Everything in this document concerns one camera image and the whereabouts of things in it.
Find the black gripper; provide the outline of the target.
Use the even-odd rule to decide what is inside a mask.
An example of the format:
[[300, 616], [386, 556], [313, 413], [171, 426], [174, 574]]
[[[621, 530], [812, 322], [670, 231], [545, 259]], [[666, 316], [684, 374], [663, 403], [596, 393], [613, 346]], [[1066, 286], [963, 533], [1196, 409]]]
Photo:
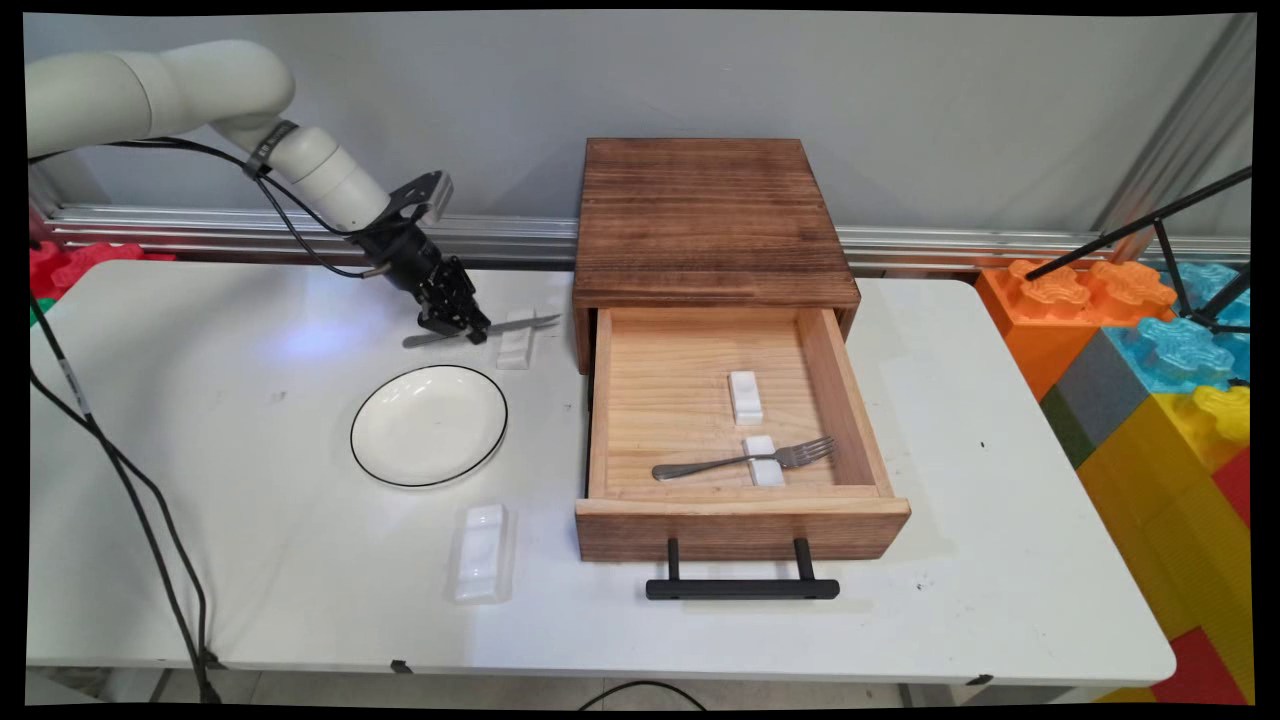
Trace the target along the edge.
[[[378, 224], [358, 233], [358, 247], [398, 290], [421, 296], [419, 325], [444, 338], [488, 341], [492, 322], [480, 309], [475, 286], [458, 258], [442, 251], [413, 222]], [[430, 286], [440, 265], [440, 287]]]

